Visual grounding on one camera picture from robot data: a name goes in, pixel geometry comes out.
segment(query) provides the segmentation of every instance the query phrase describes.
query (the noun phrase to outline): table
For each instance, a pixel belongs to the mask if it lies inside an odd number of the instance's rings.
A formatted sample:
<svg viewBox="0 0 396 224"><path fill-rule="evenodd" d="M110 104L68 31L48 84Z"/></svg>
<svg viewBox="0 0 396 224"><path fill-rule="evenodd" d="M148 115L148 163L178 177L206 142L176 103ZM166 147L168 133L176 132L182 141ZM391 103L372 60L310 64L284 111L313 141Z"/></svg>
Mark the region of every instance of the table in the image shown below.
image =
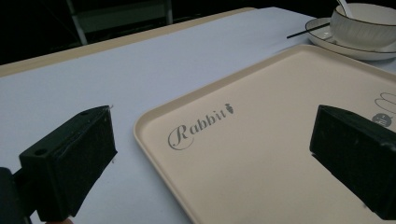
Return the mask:
<svg viewBox="0 0 396 224"><path fill-rule="evenodd" d="M0 66L0 165L80 111L112 105L119 154L93 186L75 223L190 223L133 136L151 108L310 44L311 17L281 8L242 8L197 21ZM396 74L396 61L371 62ZM34 223L40 223L33 215Z"/></svg>

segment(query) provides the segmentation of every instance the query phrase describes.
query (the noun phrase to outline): rabbit logo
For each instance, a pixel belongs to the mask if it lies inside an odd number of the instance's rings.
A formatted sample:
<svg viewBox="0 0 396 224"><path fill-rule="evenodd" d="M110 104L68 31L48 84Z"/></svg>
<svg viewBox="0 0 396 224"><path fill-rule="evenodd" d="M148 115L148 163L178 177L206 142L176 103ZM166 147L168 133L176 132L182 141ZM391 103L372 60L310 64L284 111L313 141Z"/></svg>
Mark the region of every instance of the rabbit logo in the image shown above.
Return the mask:
<svg viewBox="0 0 396 224"><path fill-rule="evenodd" d="M230 104L225 105L225 109L220 111L213 110L201 118L197 119L191 125L179 125L168 136L168 145L174 150L183 150L192 145L194 136L210 126L215 125L233 114L233 107Z"/></svg>
<svg viewBox="0 0 396 224"><path fill-rule="evenodd" d="M396 95L382 92L380 98L375 99L375 104L389 113L396 114ZM372 121L384 127L389 127L392 123L392 117L385 113L378 113L373 116Z"/></svg>

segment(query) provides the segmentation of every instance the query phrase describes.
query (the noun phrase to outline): table edge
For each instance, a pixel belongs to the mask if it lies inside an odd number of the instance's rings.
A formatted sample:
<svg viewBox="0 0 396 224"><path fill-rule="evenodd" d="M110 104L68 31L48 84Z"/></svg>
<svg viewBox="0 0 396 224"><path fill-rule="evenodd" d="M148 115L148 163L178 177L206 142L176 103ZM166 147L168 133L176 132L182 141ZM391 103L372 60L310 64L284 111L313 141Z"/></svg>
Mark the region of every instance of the table edge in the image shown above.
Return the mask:
<svg viewBox="0 0 396 224"><path fill-rule="evenodd" d="M254 7L242 7L235 10L230 10L226 12L221 12L219 14L210 15L202 18L198 18L191 21L183 21L181 23L175 23L172 25L148 30L141 33L136 33L132 35L126 35L114 39L109 39L106 41L90 44L87 46L82 46L74 49L63 50L51 54L46 54L39 57L34 57L31 59L18 61L15 63L7 63L0 65L0 77L5 77L13 75L19 72L28 71L31 69L47 66L54 63L61 63L78 57L94 54L108 49L114 49L117 47L125 46L128 44L136 43L139 41L147 40L160 35L171 34L180 30L184 30L196 25L200 25L206 22L215 21L223 17L232 16L241 12L246 12L256 9Z"/></svg>

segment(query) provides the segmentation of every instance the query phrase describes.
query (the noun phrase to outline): teacup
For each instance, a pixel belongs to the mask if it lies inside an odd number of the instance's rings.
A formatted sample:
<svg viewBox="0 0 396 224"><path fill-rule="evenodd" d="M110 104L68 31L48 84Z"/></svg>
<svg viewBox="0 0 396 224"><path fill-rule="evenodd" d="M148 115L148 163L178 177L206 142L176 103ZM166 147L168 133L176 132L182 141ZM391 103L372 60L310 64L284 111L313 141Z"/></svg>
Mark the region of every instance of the teacup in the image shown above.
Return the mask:
<svg viewBox="0 0 396 224"><path fill-rule="evenodd" d="M353 49L378 50L396 42L396 10L371 4L348 4L353 19L341 6L332 13L330 29L339 45Z"/></svg>

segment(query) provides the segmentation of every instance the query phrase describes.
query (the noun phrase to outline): tray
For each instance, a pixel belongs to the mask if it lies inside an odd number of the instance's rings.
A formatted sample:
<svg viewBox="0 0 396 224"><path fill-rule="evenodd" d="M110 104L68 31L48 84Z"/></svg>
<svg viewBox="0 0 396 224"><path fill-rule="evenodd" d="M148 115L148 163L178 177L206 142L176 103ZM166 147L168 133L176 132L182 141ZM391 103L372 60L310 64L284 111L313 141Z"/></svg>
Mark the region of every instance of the tray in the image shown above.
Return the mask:
<svg viewBox="0 0 396 224"><path fill-rule="evenodd" d="M380 117L396 114L395 87L391 73L301 45L151 109L134 137L194 223L389 223L309 143L318 105L395 132Z"/></svg>

